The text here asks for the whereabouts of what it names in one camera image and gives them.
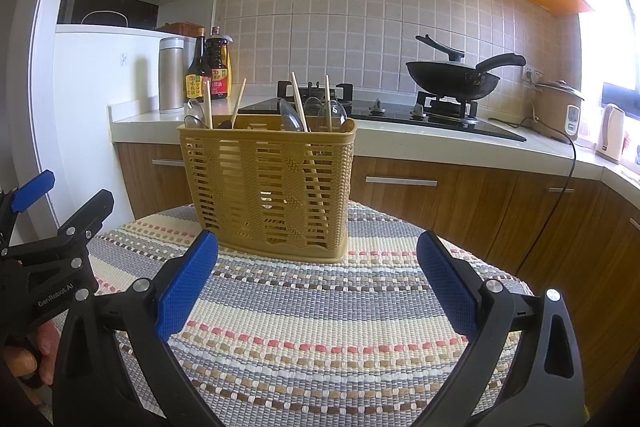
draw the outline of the stove knob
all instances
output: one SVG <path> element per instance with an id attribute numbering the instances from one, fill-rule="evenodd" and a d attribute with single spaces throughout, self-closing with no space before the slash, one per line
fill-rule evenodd
<path id="1" fill-rule="evenodd" d="M 415 104 L 410 113 L 414 118 L 424 118 L 424 108 L 419 103 Z"/>
<path id="2" fill-rule="evenodd" d="M 381 116 L 385 114 L 385 111 L 386 111 L 386 109 L 382 107 L 382 102 L 380 102 L 379 98 L 377 98 L 376 101 L 373 103 L 373 105 L 369 107 L 369 110 L 375 116 Z"/>

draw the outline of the striped tablecloth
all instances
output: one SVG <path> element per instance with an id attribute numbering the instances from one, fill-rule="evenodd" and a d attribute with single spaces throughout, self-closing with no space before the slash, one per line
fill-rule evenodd
<path id="1" fill-rule="evenodd" d="M 89 251 L 99 292 L 152 277 L 199 231 L 193 207 L 183 206 L 95 237 Z M 221 247 L 215 271 L 170 346 L 229 427 L 408 426 L 467 344 L 418 266 L 421 232 L 352 203 L 349 253 L 341 264 L 274 261 Z M 484 279 L 529 292 L 507 273 L 445 245 Z M 517 339 L 510 334 L 479 409 L 495 400 Z M 127 337 L 119 340 L 143 404 L 160 412 Z"/>

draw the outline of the blue gripper pad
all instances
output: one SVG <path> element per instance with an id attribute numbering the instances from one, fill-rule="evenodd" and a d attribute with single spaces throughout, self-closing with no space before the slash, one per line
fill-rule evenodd
<path id="1" fill-rule="evenodd" d="M 189 250 L 189 258 L 158 299 L 156 333 L 163 342 L 182 330 L 218 260 L 218 241 L 210 232 L 201 233 Z"/>
<path id="2" fill-rule="evenodd" d="M 24 212 L 49 192 L 55 182 L 56 177 L 53 175 L 53 172 L 41 172 L 33 180 L 26 182 L 17 190 L 14 194 L 14 200 L 11 202 L 11 210 L 14 212 Z"/>
<path id="3" fill-rule="evenodd" d="M 416 253 L 420 268 L 453 330 L 459 335 L 465 335 L 471 342 L 478 333 L 478 302 L 453 268 L 451 254 L 437 238 L 431 237 L 429 232 L 423 232 L 418 238 Z"/>

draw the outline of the frying pan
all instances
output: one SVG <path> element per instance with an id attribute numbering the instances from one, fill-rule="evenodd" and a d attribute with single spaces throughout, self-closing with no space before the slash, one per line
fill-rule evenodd
<path id="1" fill-rule="evenodd" d="M 449 55 L 449 60 L 429 62 L 408 62 L 411 78 L 421 89 L 437 97 L 450 96 L 459 102 L 470 102 L 486 97 L 500 80 L 499 76 L 488 73 L 501 66 L 524 66 L 527 61 L 522 55 L 505 53 L 495 55 L 480 62 L 475 68 L 460 62 L 465 52 L 449 48 L 433 40 L 430 36 L 416 36 L 424 44 Z"/>

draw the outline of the yellow plastic basket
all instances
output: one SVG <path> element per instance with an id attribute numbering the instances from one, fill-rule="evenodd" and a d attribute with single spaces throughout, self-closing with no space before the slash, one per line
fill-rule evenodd
<path id="1" fill-rule="evenodd" d="M 280 115 L 241 114 L 235 129 L 181 126 L 198 220 L 221 245 L 279 259 L 336 263 L 347 248 L 356 125 L 342 132 L 282 130 Z M 307 119 L 311 129 L 316 118 Z"/>

